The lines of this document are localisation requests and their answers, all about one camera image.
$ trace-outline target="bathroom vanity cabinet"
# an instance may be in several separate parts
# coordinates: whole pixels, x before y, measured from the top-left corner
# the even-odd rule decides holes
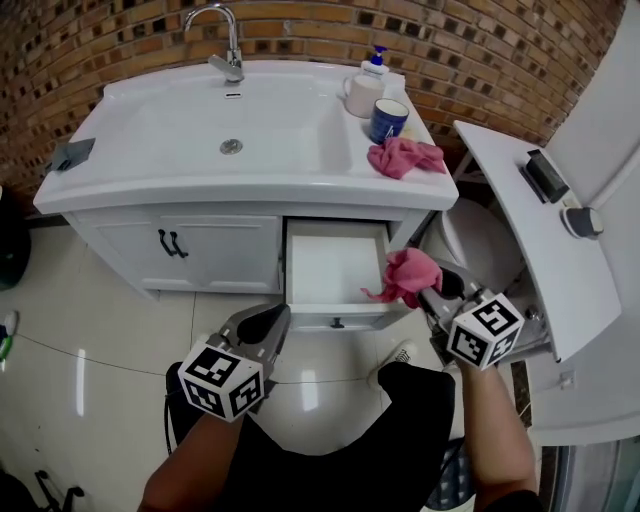
[[[299,330],[382,328],[406,314],[380,304],[386,254],[458,192],[449,174],[403,180],[366,155],[368,121],[343,108],[347,66],[248,62],[233,88],[208,65],[105,88],[72,141],[95,138],[85,162],[52,171],[36,195],[61,213],[140,293],[162,290],[281,296]],[[433,143],[404,92],[418,140]],[[240,141],[241,150],[222,147]]]

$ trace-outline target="brick wall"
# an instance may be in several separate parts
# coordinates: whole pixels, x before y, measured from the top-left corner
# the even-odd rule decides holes
[[[105,84],[206,61],[227,26],[185,14],[204,0],[0,0],[0,183],[25,213],[56,142]],[[358,65],[371,45],[437,144],[462,147],[456,119],[546,143],[607,51],[624,0],[232,1],[245,59]]]

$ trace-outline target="tiled floor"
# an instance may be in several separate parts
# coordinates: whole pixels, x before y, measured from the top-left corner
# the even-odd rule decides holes
[[[135,510],[146,479],[166,457],[165,370],[184,358],[198,334],[273,299],[193,293],[144,299],[70,228],[31,234],[22,282],[0,293],[0,314],[21,314],[0,368],[0,461],[41,504],[37,469],[61,489],[85,490],[77,511]],[[272,377],[280,385],[257,421],[301,453],[348,445],[388,405],[386,394],[369,389],[367,374],[408,337],[419,344],[419,366],[441,368],[420,312],[384,331],[290,334]],[[510,383],[508,369],[502,373]],[[463,433],[460,386],[456,401],[452,437]]]

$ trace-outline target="faucet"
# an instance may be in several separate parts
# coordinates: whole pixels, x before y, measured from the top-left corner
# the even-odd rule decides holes
[[[209,64],[214,68],[220,70],[228,83],[237,84],[244,80],[244,73],[242,72],[242,52],[238,46],[238,25],[236,24],[236,17],[233,15],[231,9],[220,3],[204,5],[194,9],[185,18],[184,31],[188,31],[191,28],[194,18],[205,11],[218,11],[221,12],[229,23],[229,49],[227,50],[227,60],[221,59],[217,55],[209,57]]]

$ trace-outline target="chair leg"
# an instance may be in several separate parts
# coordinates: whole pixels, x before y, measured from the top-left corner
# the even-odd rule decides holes
[[[49,479],[49,475],[47,474],[47,472],[38,471],[36,473],[36,479],[38,480],[38,484],[40,484],[40,488],[42,489],[42,492],[44,493],[45,497],[47,498],[47,502],[49,503],[49,506],[45,509],[46,511],[50,510],[51,512],[71,512],[71,507],[73,506],[73,497],[77,496],[78,498],[82,498],[84,496],[84,491],[80,487],[71,487],[67,491],[67,495],[64,498],[62,511],[60,511],[60,504],[58,503],[58,500],[56,500],[51,495],[49,489],[47,489],[47,486],[44,484],[44,480]]]
[[[80,487],[71,487],[67,491],[67,496],[64,499],[64,506],[62,507],[62,512],[71,512],[74,496],[77,496],[78,498],[82,498],[84,496],[84,491],[80,489]]]
[[[44,480],[48,480],[49,479],[49,475],[47,474],[46,471],[38,471],[36,473],[36,479],[38,480],[38,484],[40,485],[40,489],[42,489],[42,492],[45,495],[45,498],[47,498],[47,503],[49,503],[49,509],[51,509],[53,512],[57,512],[58,510],[60,510],[60,504],[58,503],[58,500],[56,500],[51,493],[49,492],[49,489],[47,489],[47,486],[44,485]]]

